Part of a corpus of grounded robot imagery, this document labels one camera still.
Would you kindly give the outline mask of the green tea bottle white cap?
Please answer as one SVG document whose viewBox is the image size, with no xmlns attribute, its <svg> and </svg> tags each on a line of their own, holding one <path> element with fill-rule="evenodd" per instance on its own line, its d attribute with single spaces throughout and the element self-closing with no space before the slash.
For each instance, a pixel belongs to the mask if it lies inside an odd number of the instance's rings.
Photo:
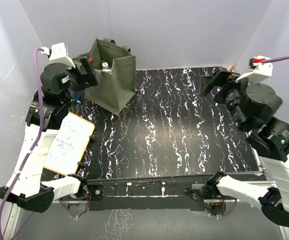
<svg viewBox="0 0 289 240">
<path fill-rule="evenodd" d="M 101 69 L 102 72 L 110 73 L 112 71 L 109 64 L 105 61 L 102 62 L 101 66 L 102 66 L 102 69 Z"/>
</svg>

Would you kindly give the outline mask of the grey canvas bag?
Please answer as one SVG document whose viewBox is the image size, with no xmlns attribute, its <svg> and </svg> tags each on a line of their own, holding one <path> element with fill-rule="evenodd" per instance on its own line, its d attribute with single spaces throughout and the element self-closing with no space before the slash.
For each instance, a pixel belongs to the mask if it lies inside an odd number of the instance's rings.
<svg viewBox="0 0 289 240">
<path fill-rule="evenodd" d="M 128 46 L 118 46 L 113 39 L 96 38 L 90 51 L 82 53 L 72 60 L 77 67 L 80 57 L 93 58 L 98 86 L 84 90 L 87 100 L 119 115 L 131 100 L 136 89 L 136 56 Z M 102 72 L 102 62 L 107 62 L 111 72 Z"/>
</svg>

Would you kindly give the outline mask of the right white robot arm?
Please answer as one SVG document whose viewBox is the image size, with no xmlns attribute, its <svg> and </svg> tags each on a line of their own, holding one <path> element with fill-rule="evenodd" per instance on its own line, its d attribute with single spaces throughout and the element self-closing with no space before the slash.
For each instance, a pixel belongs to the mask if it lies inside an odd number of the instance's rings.
<svg viewBox="0 0 289 240">
<path fill-rule="evenodd" d="M 220 88 L 214 101 L 225 105 L 237 129 L 248 134 L 247 142 L 265 159 L 275 181 L 273 187 L 261 187 L 218 172 L 202 187 L 202 193 L 249 203 L 271 222 L 289 228 L 289 124 L 275 117 L 282 99 L 270 86 L 223 67 L 199 81 L 201 96 Z"/>
</svg>

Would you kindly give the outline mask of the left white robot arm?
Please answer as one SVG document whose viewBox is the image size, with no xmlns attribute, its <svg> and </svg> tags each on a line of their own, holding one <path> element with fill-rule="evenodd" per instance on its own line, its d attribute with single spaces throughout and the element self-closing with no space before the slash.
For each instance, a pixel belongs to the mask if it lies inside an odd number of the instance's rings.
<svg viewBox="0 0 289 240">
<path fill-rule="evenodd" d="M 48 64 L 38 79 L 38 89 L 25 119 L 25 136 L 14 172 L 0 199 L 36 213 L 52 202 L 87 196 L 85 178 L 76 174 L 90 142 L 93 123 L 69 112 L 77 92 L 92 81 L 77 62 Z"/>
</svg>

